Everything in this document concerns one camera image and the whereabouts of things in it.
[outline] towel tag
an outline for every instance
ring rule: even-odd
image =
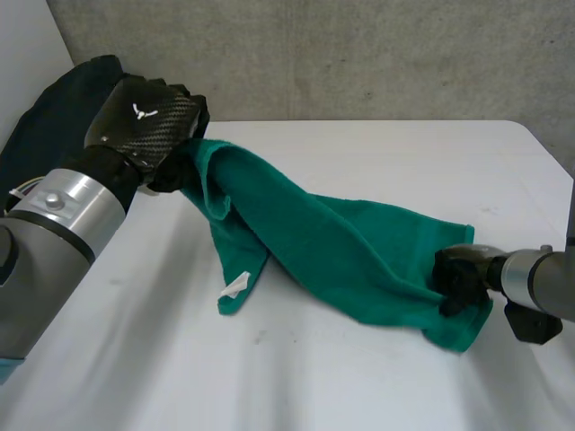
[[[230,298],[235,299],[237,294],[248,288],[248,280],[250,279],[251,275],[252,274],[249,272],[244,271],[237,279],[235,279],[232,283],[227,285],[224,290],[222,290],[222,292],[219,294],[219,297],[221,298],[222,296],[229,296]]]

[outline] gray robot arm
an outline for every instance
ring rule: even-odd
[[[120,227],[138,186],[181,186],[174,154],[197,135],[202,118],[205,130],[202,96],[126,78],[90,126],[83,154],[51,171],[0,218],[0,383],[28,355]]]
[[[487,291],[508,299],[505,314],[521,341],[544,344],[561,332],[561,319],[575,321],[575,185],[565,251],[505,253],[490,246],[457,245],[439,251],[435,288],[447,296],[442,312],[457,314],[488,299]]]

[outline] silver metal joint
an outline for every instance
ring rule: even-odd
[[[45,216],[75,233],[97,257],[126,213],[98,181],[68,169],[51,171],[13,210]]]
[[[542,250],[518,250],[509,255],[501,271],[501,287],[507,298],[532,310],[541,311],[529,294],[529,274],[536,262],[549,253],[542,247]]]

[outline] towel fold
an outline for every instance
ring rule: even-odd
[[[306,193],[228,142],[193,139],[184,151],[196,171],[182,191],[210,222],[226,284],[251,274],[247,288],[219,298],[220,313],[239,310],[273,255],[301,286],[361,323],[419,328],[457,352],[475,340],[491,302],[446,318],[431,285],[435,252],[472,242],[470,225]]]

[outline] table surface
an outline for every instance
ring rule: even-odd
[[[472,224],[503,250],[562,250],[571,178],[517,123],[213,123],[304,189]],[[2,430],[571,430],[575,325],[516,341],[495,298],[456,355],[416,330],[360,325],[268,263],[241,311],[208,223],[179,192],[138,194],[26,363]]]

